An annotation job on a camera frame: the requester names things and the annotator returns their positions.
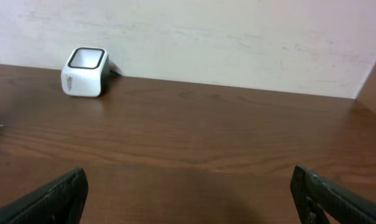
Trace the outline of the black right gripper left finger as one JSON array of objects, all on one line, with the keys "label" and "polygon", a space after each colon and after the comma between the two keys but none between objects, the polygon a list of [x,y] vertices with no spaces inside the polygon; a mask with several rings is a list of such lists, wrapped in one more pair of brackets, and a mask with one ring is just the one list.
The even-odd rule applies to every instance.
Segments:
[{"label": "black right gripper left finger", "polygon": [[85,171],[76,168],[0,208],[0,223],[79,223],[87,196]]}]

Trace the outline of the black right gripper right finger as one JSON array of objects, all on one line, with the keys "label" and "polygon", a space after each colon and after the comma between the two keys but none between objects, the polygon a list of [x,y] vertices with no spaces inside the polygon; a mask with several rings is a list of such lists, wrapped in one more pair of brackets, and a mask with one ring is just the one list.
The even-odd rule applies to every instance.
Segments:
[{"label": "black right gripper right finger", "polygon": [[290,182],[291,194],[304,224],[376,224],[376,203],[303,166],[296,166]]}]

